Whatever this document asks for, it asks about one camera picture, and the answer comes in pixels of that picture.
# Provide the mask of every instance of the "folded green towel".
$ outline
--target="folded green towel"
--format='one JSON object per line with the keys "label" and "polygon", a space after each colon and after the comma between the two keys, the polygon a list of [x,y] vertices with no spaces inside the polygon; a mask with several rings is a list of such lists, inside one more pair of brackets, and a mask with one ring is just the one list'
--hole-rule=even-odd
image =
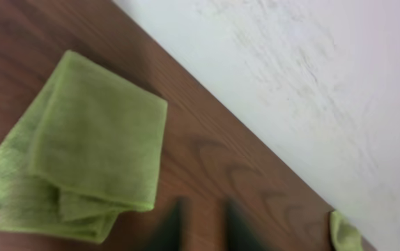
{"label": "folded green towel", "polygon": [[103,242],[155,203],[167,102],[66,52],[0,146],[0,230]]}
{"label": "folded green towel", "polygon": [[335,251],[362,251],[361,234],[339,211],[330,214],[330,235]]}

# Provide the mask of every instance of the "yellow-green cloth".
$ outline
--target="yellow-green cloth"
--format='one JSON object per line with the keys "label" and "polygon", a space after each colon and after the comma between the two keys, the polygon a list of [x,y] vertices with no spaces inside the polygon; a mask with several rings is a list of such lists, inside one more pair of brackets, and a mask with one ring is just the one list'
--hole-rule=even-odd
{"label": "yellow-green cloth", "polygon": [[330,236],[335,251],[362,251],[361,234],[339,212],[330,214]]}
{"label": "yellow-green cloth", "polygon": [[68,51],[0,145],[0,230],[103,242],[153,209],[167,102]]}

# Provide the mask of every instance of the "wood grain pattern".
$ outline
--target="wood grain pattern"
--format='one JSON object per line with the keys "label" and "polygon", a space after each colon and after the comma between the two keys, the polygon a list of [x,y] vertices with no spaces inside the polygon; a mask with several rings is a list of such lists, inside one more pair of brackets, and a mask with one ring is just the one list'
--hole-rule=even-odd
{"label": "wood grain pattern", "polygon": [[156,209],[122,215],[102,245],[0,233],[0,250],[129,250],[179,195],[186,250],[222,249],[225,197],[273,250],[330,250],[332,208],[109,1],[0,1],[0,143],[68,49],[169,101]]}

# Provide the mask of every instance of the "brown wooden floor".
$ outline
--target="brown wooden floor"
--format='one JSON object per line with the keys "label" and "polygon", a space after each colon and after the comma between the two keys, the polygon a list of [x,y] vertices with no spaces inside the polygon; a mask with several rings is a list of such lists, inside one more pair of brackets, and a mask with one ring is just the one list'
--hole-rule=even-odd
{"label": "brown wooden floor", "polygon": [[225,197],[273,250],[330,250],[332,208],[109,1],[0,1],[0,143],[68,49],[169,101],[156,209],[122,215],[99,246],[0,233],[0,250],[130,250],[178,195],[191,201],[186,250],[223,250]]}

